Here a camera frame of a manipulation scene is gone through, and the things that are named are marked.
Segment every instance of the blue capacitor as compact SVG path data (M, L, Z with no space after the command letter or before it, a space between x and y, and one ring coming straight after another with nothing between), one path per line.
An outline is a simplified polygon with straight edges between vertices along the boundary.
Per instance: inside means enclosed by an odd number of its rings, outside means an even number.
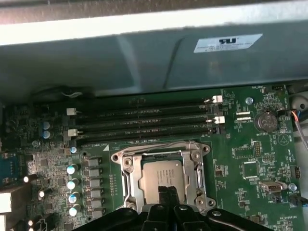
M50 128L50 123L47 121L43 122L43 129L48 130L49 128Z
M44 139L49 139L50 138L50 132L49 131L43 131L43 134L42 134L42 137L44 138Z
M71 147L71 153L76 153L77 152L77 148L76 147Z

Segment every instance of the motherboard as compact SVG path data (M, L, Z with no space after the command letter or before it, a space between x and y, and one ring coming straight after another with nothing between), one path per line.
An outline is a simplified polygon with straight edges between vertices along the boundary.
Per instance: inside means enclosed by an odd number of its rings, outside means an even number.
M303 231L289 110L284 85L8 106L0 184L32 184L33 231L71 231L121 207L140 212L158 203L158 186L175 186L202 214L217 207Z

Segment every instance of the port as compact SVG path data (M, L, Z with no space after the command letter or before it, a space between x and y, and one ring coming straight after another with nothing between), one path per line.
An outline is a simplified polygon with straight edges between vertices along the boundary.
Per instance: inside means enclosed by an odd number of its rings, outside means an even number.
M280 193L282 191L282 185L271 180L260 181L259 185L268 193Z

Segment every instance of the metal panel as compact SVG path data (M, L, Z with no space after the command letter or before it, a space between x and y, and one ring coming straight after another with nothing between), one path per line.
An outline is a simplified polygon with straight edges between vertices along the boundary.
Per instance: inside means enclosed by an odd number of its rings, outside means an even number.
M183 8L201 4L190 3ZM100 13L88 10L93 4ZM0 99L24 102L47 85L90 86L105 96L306 78L308 1L98 17L126 13L102 4L0 9L8 24L0 25ZM139 12L163 9L181 4ZM193 53L201 38L259 33L247 50Z

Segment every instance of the black ram slot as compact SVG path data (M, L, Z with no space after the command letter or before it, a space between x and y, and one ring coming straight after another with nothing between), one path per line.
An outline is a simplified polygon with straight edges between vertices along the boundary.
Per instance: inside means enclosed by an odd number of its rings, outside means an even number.
M157 119L133 119L92 125L80 125L72 126L71 128L77 128L83 132L96 130L108 131L111 129L118 130L123 128L153 128L158 126L185 125L187 123L206 123L207 119L209 119L209 117L205 114L190 116L170 116Z
M199 124L190 124L190 125L179 125L179 126L160 126L155 128L146 128L146 129L120 129L113 130L108 132L91 132L84 135L79 135L76 137L76 140L80 139L91 139L96 137L111 137L111 136L129 136L129 135L142 135L145 133L159 133L159 132L172 132L176 130L184 130L184 129L196 129L196 128L205 128L206 125L204 123Z
M81 114L76 116L76 124L84 124L87 121L108 121L109 120L116 120L116 119L123 119L123 118L147 118L153 116L171 116L171 115L178 115L178 114L187 114L187 113L207 113L208 109L204 105L197 105L191 107L174 107L174 108L165 108L165 109L131 109L131 110L121 110L117 112L107 112L102 114L91 114L85 115Z
M134 136L114 136L114 137L97 137L91 139L78 140L78 145L85 145L91 143L98 142L115 142L115 141L140 141L146 139L160 139L163 137L179 137L179 136L187 136L187 135L201 135L201 134L213 134L214 129L210 128L198 128L198 129L190 129L190 130L178 130L169 133L152 133L152 134L142 134L142 135L134 135Z

